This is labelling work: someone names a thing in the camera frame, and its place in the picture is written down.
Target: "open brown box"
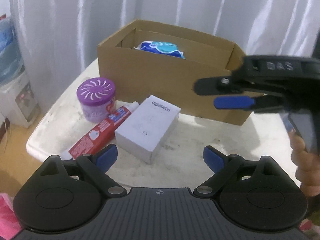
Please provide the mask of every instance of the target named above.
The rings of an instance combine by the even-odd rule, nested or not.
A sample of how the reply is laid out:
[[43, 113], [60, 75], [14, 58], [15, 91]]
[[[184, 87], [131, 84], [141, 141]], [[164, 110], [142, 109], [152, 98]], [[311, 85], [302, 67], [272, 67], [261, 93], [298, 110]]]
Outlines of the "open brown box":
[[[178, 46], [186, 59], [133, 49], [143, 41]], [[142, 102], [152, 94], [181, 108], [181, 113], [242, 125], [250, 111], [217, 110], [214, 96], [193, 92], [199, 78], [230, 75], [244, 52], [234, 42], [207, 33], [152, 21], [135, 20], [98, 45], [100, 76], [115, 82], [121, 101]]]

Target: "wooden floor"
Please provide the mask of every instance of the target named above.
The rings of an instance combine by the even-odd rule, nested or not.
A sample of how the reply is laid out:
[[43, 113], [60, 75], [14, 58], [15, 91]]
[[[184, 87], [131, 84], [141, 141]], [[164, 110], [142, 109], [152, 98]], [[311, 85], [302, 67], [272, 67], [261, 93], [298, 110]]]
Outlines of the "wooden floor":
[[26, 143], [42, 117], [40, 114], [28, 129], [11, 124], [4, 135], [0, 143], [0, 193], [15, 196], [40, 166], [41, 162], [26, 152]]

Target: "white box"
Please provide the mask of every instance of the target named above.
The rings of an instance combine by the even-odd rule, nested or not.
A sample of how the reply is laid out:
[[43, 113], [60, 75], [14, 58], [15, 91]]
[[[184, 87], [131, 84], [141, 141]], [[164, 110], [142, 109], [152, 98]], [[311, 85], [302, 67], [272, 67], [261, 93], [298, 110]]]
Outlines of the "white box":
[[177, 125], [181, 108], [149, 96], [116, 130], [117, 145], [150, 164]]
[[26, 71], [0, 87], [0, 112], [10, 123], [28, 128], [40, 109], [30, 87]]

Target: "crosshair logo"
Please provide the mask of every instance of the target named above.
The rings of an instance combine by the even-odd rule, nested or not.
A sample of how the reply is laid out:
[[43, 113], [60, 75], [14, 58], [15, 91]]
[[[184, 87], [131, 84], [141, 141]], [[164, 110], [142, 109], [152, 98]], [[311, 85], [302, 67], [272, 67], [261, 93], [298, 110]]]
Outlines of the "crosshair logo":
[[164, 193], [164, 191], [162, 191], [162, 190], [158, 189], [158, 190], [156, 191], [156, 193], [157, 193], [158, 195], [161, 195], [161, 194], [163, 194], [163, 193]]

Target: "purple container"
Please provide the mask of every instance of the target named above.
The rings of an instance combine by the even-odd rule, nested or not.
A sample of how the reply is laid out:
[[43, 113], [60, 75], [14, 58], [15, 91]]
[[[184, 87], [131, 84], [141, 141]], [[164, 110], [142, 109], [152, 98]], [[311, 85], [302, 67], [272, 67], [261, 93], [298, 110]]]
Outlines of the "purple container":
[[84, 117], [94, 123], [107, 118], [116, 109], [116, 87], [106, 78], [91, 78], [84, 81], [77, 89], [77, 97]]

